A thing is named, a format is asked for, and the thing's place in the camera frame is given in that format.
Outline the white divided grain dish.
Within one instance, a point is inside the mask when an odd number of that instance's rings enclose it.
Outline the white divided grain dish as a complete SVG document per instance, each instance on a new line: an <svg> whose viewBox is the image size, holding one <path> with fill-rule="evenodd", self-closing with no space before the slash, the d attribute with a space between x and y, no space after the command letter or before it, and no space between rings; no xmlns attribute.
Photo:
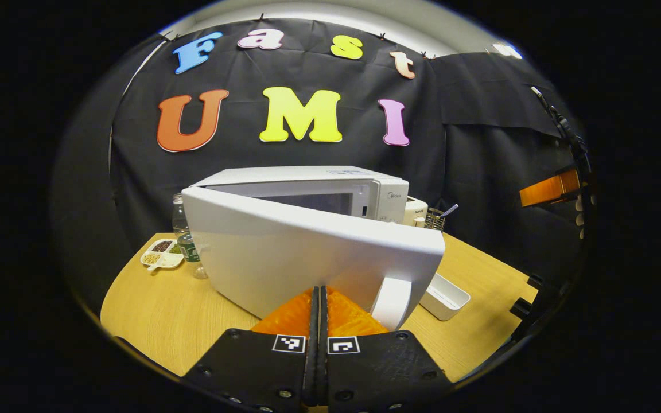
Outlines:
<svg viewBox="0 0 661 413"><path fill-rule="evenodd" d="M173 269L184 261L184 256L175 239L153 241L140 256L139 262L147 268Z"/></svg>

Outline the white microwave oven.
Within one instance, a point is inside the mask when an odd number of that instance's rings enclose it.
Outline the white microwave oven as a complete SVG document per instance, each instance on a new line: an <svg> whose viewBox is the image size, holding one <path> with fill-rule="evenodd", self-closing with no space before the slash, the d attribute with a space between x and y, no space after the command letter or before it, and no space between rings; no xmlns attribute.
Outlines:
<svg viewBox="0 0 661 413"><path fill-rule="evenodd" d="M354 166L230 168L182 190L213 288L265 318L326 286L388 330L414 311L445 251L402 222L409 183Z"/></svg>

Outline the white toaster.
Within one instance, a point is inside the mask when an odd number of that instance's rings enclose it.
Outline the white toaster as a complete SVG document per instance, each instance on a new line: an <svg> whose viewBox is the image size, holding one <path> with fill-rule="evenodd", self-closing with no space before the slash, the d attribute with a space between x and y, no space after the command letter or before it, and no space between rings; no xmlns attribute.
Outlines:
<svg viewBox="0 0 661 413"><path fill-rule="evenodd" d="M407 196L406 209L404 211L402 224L409 227L425 227L427 220L428 205L417 198Z"/></svg>

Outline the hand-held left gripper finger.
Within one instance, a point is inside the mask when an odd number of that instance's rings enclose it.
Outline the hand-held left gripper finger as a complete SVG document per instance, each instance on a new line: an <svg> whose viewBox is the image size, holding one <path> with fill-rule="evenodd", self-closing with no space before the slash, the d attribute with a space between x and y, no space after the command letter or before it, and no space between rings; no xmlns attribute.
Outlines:
<svg viewBox="0 0 661 413"><path fill-rule="evenodd" d="M328 413L425 413L452 382L406 330L331 337L320 288L320 394Z"/></svg>
<svg viewBox="0 0 661 413"><path fill-rule="evenodd" d="M184 376L184 384L238 413L304 413L317 405L321 289L310 301L309 335L230 328Z"/></svg>

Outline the clear bottle green label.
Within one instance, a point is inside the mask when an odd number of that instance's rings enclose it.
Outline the clear bottle green label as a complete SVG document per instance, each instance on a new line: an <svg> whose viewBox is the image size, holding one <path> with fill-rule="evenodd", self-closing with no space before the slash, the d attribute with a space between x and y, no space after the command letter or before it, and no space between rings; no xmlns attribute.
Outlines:
<svg viewBox="0 0 661 413"><path fill-rule="evenodd" d="M187 267L189 267L195 279L207 279L204 265L200 261L199 252L195 248L194 240L189 229L184 202L181 193L173 195L172 213L173 232Z"/></svg>

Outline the white rectangular tray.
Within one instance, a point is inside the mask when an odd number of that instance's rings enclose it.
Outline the white rectangular tray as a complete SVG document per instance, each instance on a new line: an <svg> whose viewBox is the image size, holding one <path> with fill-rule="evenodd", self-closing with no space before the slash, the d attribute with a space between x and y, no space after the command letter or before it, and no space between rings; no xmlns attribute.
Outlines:
<svg viewBox="0 0 661 413"><path fill-rule="evenodd" d="M454 285L440 274L435 274L419 304L439 321L448 321L471 300L468 292Z"/></svg>

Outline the black frame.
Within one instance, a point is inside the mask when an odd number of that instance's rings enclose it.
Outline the black frame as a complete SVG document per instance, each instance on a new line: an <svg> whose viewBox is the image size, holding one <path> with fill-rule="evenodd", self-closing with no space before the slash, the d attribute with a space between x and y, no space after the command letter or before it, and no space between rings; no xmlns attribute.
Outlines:
<svg viewBox="0 0 661 413"><path fill-rule="evenodd" d="M530 330L538 322L545 312L548 299L547 288L542 277L538 274L528 275L527 284L536 289L536 296L532 302L522 297L518 298L512 308L511 314L521 320L519 326L512 332L511 340L519 342L530 334Z"/></svg>

